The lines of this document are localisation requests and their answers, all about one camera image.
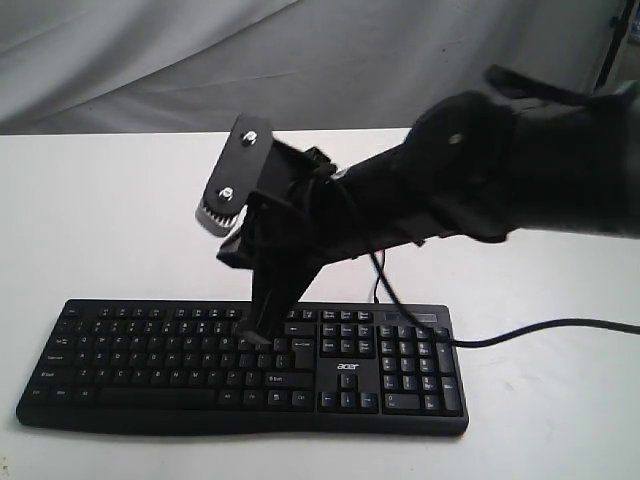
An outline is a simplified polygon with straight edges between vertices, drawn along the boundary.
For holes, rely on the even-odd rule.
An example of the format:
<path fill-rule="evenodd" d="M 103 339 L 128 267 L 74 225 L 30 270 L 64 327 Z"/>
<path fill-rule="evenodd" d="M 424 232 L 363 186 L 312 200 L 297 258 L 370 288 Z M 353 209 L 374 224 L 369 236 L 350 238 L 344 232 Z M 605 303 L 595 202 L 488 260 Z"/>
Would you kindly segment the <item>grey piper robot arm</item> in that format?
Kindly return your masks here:
<path fill-rule="evenodd" d="M 583 94 L 491 66 L 397 146 L 347 168 L 236 119 L 197 210 L 218 259 L 252 274 L 236 333 L 268 343 L 321 269 L 429 238 L 518 229 L 639 234 L 639 85 Z"/>

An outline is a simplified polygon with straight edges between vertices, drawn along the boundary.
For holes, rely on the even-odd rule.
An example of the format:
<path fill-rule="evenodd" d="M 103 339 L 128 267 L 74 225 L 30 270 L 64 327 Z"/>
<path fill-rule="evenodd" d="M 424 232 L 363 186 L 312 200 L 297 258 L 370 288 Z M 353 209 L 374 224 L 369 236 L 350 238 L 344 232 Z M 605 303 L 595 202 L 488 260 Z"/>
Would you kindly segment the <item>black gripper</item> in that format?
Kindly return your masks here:
<path fill-rule="evenodd" d="M 449 232 L 425 162 L 390 149 L 332 175 L 315 173 L 287 200 L 260 197 L 244 208 L 217 254 L 252 275 L 250 311 L 238 336 L 270 344 L 328 264 Z"/>

